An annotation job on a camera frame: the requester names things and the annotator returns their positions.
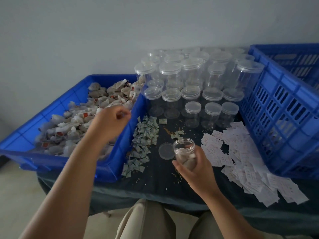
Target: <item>blue plastic tray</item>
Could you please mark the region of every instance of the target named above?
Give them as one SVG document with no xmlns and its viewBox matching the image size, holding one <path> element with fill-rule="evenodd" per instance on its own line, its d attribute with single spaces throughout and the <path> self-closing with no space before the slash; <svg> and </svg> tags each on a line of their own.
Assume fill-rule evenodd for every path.
<svg viewBox="0 0 319 239">
<path fill-rule="evenodd" d="M 86 102 L 88 87 L 92 82 L 98 82 L 102 87 L 110 87 L 115 82 L 127 79 L 136 81 L 136 75 L 90 75 L 69 89 L 66 93 L 32 117 L 0 143 L 0 154 L 4 154 L 20 164 L 24 170 L 47 172 L 53 169 L 61 170 L 66 164 L 67 157 L 50 156 L 28 152 L 34 148 L 34 138 L 40 133 L 38 128 L 48 122 L 52 114 L 62 115 L 68 109 L 70 101 Z M 130 148 L 137 117 L 146 112 L 145 98 L 139 96 L 132 109 L 132 118 L 118 137 L 110 156 L 104 161 L 98 161 L 96 180 L 115 182 L 121 177 L 126 152 Z"/>
<path fill-rule="evenodd" d="M 319 179 L 319 44 L 252 45 L 265 65 L 241 115 L 269 170 Z"/>
</svg>

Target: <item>blue plastic bin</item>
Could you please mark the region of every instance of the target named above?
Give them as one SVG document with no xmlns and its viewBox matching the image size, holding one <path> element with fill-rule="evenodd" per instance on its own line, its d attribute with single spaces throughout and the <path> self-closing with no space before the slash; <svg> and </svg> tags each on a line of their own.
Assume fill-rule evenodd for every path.
<svg viewBox="0 0 319 239">
<path fill-rule="evenodd" d="M 319 179 L 319 44 L 252 45 L 265 65 L 241 115 L 268 169 Z"/>
<path fill-rule="evenodd" d="M 11 135 L 0 143 L 0 154 L 4 154 L 20 164 L 24 170 L 47 172 L 54 169 L 61 170 L 66 164 L 67 157 L 50 156 L 28 152 L 34 148 L 34 138 L 40 133 L 38 128 L 42 123 L 48 122 L 52 114 L 63 115 L 68 109 L 70 101 L 75 103 L 86 102 L 88 87 L 92 82 L 98 82 L 102 87 L 110 87 L 115 82 L 127 79 L 131 83 L 136 81 L 136 75 L 90 75 L 69 89 L 66 93 L 32 117 Z M 146 112 L 145 98 L 139 96 L 132 109 L 132 118 L 118 137 L 110 156 L 103 161 L 98 161 L 96 180 L 115 182 L 121 177 L 126 152 L 130 148 L 133 133 L 137 124 L 137 117 Z"/>
</svg>

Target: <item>beige floor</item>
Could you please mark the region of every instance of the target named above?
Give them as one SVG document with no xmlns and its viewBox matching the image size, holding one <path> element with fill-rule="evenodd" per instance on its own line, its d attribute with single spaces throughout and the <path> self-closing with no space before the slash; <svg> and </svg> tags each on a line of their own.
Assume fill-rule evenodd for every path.
<svg viewBox="0 0 319 239">
<path fill-rule="evenodd" d="M 14 162 L 0 169 L 0 238 L 16 239 L 45 197 L 36 174 L 18 168 Z M 86 226 L 85 239 L 112 239 L 118 225 L 128 209 L 110 211 L 90 216 Z M 176 238 L 188 238 L 197 218 L 168 211 L 176 224 Z"/>
</svg>

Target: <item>khaki pants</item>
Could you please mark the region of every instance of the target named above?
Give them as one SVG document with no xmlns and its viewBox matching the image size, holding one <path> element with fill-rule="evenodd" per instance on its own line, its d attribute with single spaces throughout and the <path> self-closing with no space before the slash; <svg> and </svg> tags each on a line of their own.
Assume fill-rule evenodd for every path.
<svg viewBox="0 0 319 239">
<path fill-rule="evenodd" d="M 283 239 L 280 235 L 261 232 L 265 239 Z M 157 202 L 140 199 L 126 213 L 118 227 L 115 239 L 175 239 L 175 223 Z M 189 239 L 223 239 L 217 222 L 210 212 L 204 213 L 195 223 Z"/>
</svg>

